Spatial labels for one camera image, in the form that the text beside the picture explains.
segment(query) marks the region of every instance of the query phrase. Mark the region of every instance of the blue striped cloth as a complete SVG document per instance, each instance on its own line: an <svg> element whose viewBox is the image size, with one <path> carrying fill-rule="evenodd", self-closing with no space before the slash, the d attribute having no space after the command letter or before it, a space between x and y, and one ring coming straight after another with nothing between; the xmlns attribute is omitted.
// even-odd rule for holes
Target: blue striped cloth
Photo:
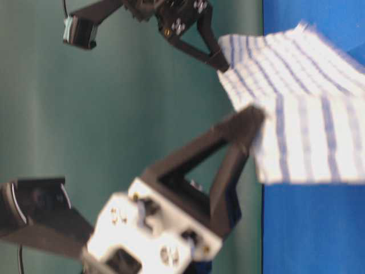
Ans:
<svg viewBox="0 0 365 274"><path fill-rule="evenodd" d="M365 69L300 23L265 37L226 35L218 72L236 110L266 119L252 147L265 184L365 182Z"/></svg>

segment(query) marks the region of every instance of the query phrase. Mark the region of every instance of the black bracket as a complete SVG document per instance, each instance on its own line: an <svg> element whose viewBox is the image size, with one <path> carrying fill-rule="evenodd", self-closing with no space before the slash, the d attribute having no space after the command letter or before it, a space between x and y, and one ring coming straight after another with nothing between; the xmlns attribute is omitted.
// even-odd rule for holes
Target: black bracket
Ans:
<svg viewBox="0 0 365 274"><path fill-rule="evenodd" d="M0 240L81 260L93 227L70 207L64 178L18 179L0 189Z"/></svg>
<svg viewBox="0 0 365 274"><path fill-rule="evenodd" d="M98 26L122 5L139 21L148 21L155 15L159 32L178 50L216 70L228 70L229 63L212 31L213 7L208 0L102 0L72 12L65 19L63 42L87 50L93 49ZM180 39L195 23L208 53Z"/></svg>
<svg viewBox="0 0 365 274"><path fill-rule="evenodd" d="M263 119L263 112L250 106L147 167L141 178L225 239L241 218L236 185ZM185 175L228 143L230 147L206 195L193 187Z"/></svg>
<svg viewBox="0 0 365 274"><path fill-rule="evenodd" d="M178 8L162 5L156 13L162 36L175 48L222 72L229 68L212 31L213 7L207 0L184 0ZM210 53L182 41L181 36L194 24Z"/></svg>

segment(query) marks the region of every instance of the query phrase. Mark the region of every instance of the blue stripe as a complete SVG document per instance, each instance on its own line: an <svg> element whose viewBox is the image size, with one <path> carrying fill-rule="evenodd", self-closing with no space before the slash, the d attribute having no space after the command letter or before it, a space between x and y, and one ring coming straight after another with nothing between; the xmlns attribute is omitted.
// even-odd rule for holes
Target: blue stripe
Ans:
<svg viewBox="0 0 365 274"><path fill-rule="evenodd" d="M233 35L229 36L229 42L230 42L230 65L234 67L234 42L233 42Z"/></svg>
<svg viewBox="0 0 365 274"><path fill-rule="evenodd" d="M240 51L242 51L243 47L242 47L242 40L238 39L238 46L240 48ZM253 82L255 83L255 85L257 86L257 90L260 90L260 84L257 81L257 78L255 77L255 75L252 73L250 66L245 66L246 71L249 73L250 77L252 78Z"/></svg>
<svg viewBox="0 0 365 274"><path fill-rule="evenodd" d="M333 81L327 74L325 74L323 72L323 70L318 66L318 64L312 59L310 58L300 47L300 45L298 45L297 41L295 40L291 40L291 42L294 44L294 46L301 52L301 54L303 54L310 62L311 64L317 69L317 71L327 80L329 81L331 84L333 84L339 91L345 93L346 95L351 95L351 93L346 90L344 87L342 87L341 85L337 84L335 81Z"/></svg>
<svg viewBox="0 0 365 274"><path fill-rule="evenodd" d="M268 74L266 73L266 71L263 69L263 67L257 62L257 60L255 60L253 57L252 57L252 52L251 52L251 49L250 49L250 46L249 46L249 40L248 40L248 37L246 38L246 47L247 47L247 51L248 51L248 54L249 54L249 57L252 59L252 61L256 64L256 66L258 67L258 69L260 70L260 72L262 73L263 77L265 78L265 80L267 81L267 83L269 84L269 86L273 89L273 91L275 93L279 93L278 90L276 89L276 87L274 86L274 84L272 83L272 81L270 80Z"/></svg>
<svg viewBox="0 0 365 274"><path fill-rule="evenodd" d="M241 84L247 89L248 93L253 97L256 98L255 93L248 87L245 80L243 79L242 75L237 71L236 68L233 69L234 73L237 75L238 80L240 80Z"/></svg>
<svg viewBox="0 0 365 274"><path fill-rule="evenodd" d="M230 45L231 45L231 51L234 51L234 40L233 40L233 36L230 36ZM246 90L248 91L248 93L253 97L256 98L255 93L253 92L252 89L249 88L249 86L246 84L244 78L242 77L242 75L238 72L238 70L234 67L233 68L233 72L236 74L238 80L240 80L241 84L246 88Z"/></svg>
<svg viewBox="0 0 365 274"><path fill-rule="evenodd" d="M321 98L323 120L325 122L325 133L328 146L328 166L331 172L331 180L334 182L340 181L340 174L335 158L335 151L337 149L335 128L332 118L330 102L327 98Z"/></svg>
<svg viewBox="0 0 365 274"><path fill-rule="evenodd" d="M243 62L244 61L244 54L243 54L244 50L242 48L242 38L241 37L238 37L238 44L240 46L240 52L239 52L239 54L240 54L240 62Z"/></svg>
<svg viewBox="0 0 365 274"><path fill-rule="evenodd" d="M363 144L360 136L359 119L351 102L346 103L346 110L348 113L348 124L351 130L352 141L354 143L355 167L358 172L358 176L360 178L365 178L364 164L362 158L360 157L360 153L363 149Z"/></svg>
<svg viewBox="0 0 365 274"><path fill-rule="evenodd" d="M282 96L277 96L276 98L276 135L278 139L278 148L279 148L279 165L282 174L283 182L290 181L289 168L287 165L287 147L285 141L285 115L284 115L284 107L283 107L283 98Z"/></svg>
<svg viewBox="0 0 365 274"><path fill-rule="evenodd" d="M288 65L288 63L281 57L281 55L273 49L266 41L265 37L263 38L265 41L265 45L275 54L275 56L280 59L280 61L284 64L290 75L294 78L296 83L301 87L302 90L304 90L306 93L310 94L311 92L308 90L308 88L302 83L302 81L299 80L299 78L293 73L292 69Z"/></svg>

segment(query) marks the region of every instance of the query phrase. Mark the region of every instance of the screw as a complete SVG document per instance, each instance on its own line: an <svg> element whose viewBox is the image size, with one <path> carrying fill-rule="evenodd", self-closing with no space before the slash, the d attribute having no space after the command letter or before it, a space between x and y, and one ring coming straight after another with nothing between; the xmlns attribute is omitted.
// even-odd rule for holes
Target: screw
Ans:
<svg viewBox="0 0 365 274"><path fill-rule="evenodd" d="M110 213L112 214L112 223L115 225L116 223L117 223L117 221L118 221L118 215L117 215L117 210L116 210L116 208L112 208L111 210L110 210Z"/></svg>
<svg viewBox="0 0 365 274"><path fill-rule="evenodd" d="M198 13L201 14L208 4L204 2L203 0L198 0L194 2L194 8L198 10Z"/></svg>
<svg viewBox="0 0 365 274"><path fill-rule="evenodd" d="M181 23L181 19L177 18L176 22L171 26L172 30L176 30L176 34L180 35L185 30L185 24Z"/></svg>
<svg viewBox="0 0 365 274"><path fill-rule="evenodd" d="M171 247L162 247L160 251L161 260L165 265L172 264L173 266L177 266L179 264L179 251L178 249Z"/></svg>
<svg viewBox="0 0 365 274"><path fill-rule="evenodd" d="M170 35L171 35L171 31L170 31L170 29L165 29L165 36L166 37L170 37Z"/></svg>
<svg viewBox="0 0 365 274"><path fill-rule="evenodd" d="M208 254L209 254L209 252L210 252L210 247L208 247L207 245L205 245L205 246L203 247L203 253L204 253L205 255L208 255Z"/></svg>
<svg viewBox="0 0 365 274"><path fill-rule="evenodd" d="M133 201L138 201L138 199L139 199L139 195L138 195L138 193L134 193L133 194Z"/></svg>

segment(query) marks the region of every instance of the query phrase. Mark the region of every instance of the white cloth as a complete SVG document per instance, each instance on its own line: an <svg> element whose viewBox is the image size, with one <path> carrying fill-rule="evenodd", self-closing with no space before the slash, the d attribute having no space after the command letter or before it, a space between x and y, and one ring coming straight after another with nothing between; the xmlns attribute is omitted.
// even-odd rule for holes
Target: white cloth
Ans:
<svg viewBox="0 0 365 274"><path fill-rule="evenodd" d="M365 183L365 69L304 23L265 37L227 35L218 72L236 110L266 119L252 154L265 184Z"/></svg>

